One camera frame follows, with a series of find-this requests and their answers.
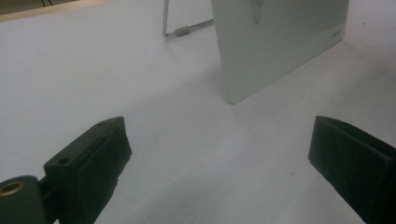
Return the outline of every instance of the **metal stand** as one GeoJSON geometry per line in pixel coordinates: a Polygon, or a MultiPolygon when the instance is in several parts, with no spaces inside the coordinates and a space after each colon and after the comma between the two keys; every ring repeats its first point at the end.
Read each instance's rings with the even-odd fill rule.
{"type": "Polygon", "coordinates": [[[163,37],[165,37],[167,39],[181,37],[183,35],[188,35],[191,32],[201,30],[203,28],[206,28],[208,26],[215,24],[213,20],[204,21],[204,22],[198,23],[193,26],[183,26],[183,27],[177,28],[172,33],[167,33],[166,27],[168,25],[168,11],[169,11],[169,0],[164,0],[164,2],[163,2],[163,37]]]}

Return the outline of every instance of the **white panel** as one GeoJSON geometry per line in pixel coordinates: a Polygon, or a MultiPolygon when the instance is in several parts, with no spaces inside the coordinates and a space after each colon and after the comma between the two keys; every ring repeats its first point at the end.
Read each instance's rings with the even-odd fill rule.
{"type": "Polygon", "coordinates": [[[347,0],[212,0],[233,104],[342,40],[347,0]]]}

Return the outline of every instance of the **white surface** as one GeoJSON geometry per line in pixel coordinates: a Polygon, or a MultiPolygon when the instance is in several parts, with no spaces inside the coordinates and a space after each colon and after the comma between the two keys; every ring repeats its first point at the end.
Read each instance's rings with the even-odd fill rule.
{"type": "Polygon", "coordinates": [[[345,34],[348,0],[212,0],[219,52],[236,104],[345,34]]]}
{"type": "MultiPolygon", "coordinates": [[[[210,13],[195,2],[171,4],[189,24],[210,13]]],[[[315,115],[396,147],[396,2],[352,0],[345,41],[238,105],[215,29],[164,41],[162,9],[116,0],[0,23],[0,179],[42,177],[124,116],[134,155],[97,224],[363,223],[306,157],[315,115]]]]}

